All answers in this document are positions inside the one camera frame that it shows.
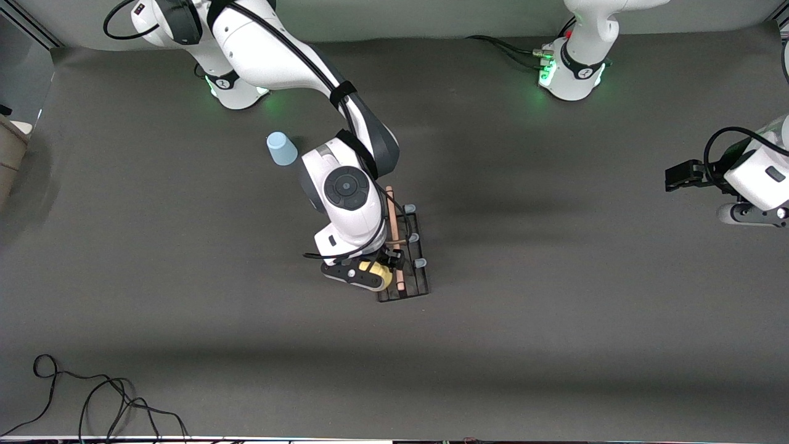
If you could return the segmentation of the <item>black wire cup holder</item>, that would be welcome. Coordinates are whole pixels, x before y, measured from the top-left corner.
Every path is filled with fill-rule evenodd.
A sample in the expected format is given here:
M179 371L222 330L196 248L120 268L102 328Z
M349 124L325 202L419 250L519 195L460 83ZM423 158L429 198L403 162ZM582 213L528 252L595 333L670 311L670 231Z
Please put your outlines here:
M428 295L430 292L427 276L428 261L423 252L416 205L397 203L395 191L391 186L387 186L384 191L387 204L385 243L408 248L409 259L404 272L392 272L393 280L387 289L378 292L378 300L380 303L386 303Z

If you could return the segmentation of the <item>yellow plastic cup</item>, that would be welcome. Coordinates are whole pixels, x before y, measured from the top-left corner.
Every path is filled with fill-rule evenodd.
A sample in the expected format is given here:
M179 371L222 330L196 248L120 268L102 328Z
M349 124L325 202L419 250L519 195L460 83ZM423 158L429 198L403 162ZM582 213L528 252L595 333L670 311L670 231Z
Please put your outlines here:
M358 270L359 284L373 292L387 289L393 280L389 267L377 261L360 261Z

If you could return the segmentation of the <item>light blue plastic cup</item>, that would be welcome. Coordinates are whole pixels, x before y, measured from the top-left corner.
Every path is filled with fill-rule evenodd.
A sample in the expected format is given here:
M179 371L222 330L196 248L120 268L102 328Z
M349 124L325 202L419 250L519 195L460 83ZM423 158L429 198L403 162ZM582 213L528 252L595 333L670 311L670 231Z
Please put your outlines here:
M293 164L299 157L295 144L283 132L275 131L270 133L266 138L266 146L274 163L279 166L284 167Z

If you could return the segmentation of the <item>beige cardboard box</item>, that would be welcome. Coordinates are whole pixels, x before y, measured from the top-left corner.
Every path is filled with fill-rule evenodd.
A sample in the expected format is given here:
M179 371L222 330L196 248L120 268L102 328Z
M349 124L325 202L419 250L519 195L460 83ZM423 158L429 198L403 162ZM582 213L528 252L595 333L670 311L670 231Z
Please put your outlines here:
M0 210L11 192L33 128L0 114Z

